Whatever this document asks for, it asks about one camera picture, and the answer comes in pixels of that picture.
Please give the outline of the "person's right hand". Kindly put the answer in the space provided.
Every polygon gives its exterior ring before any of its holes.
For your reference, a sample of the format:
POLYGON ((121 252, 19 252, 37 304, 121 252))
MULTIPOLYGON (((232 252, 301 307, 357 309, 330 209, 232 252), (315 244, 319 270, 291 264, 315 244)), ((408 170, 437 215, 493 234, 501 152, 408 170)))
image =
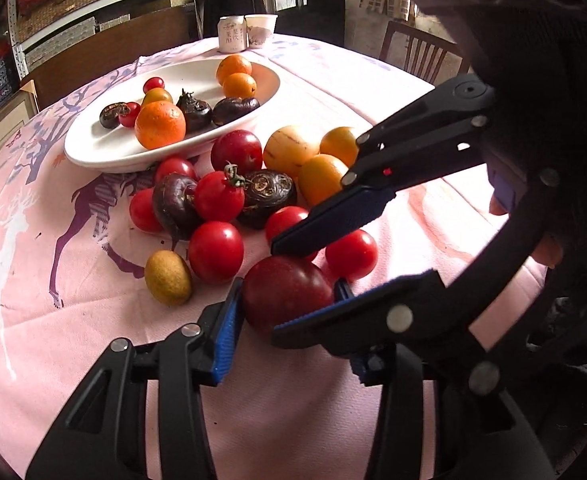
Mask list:
POLYGON ((547 227, 554 188, 538 174, 527 174, 499 159, 487 163, 487 177, 492 186, 490 214, 508 217, 509 240, 521 250, 530 249, 530 257, 542 266, 558 266, 565 250, 547 227))

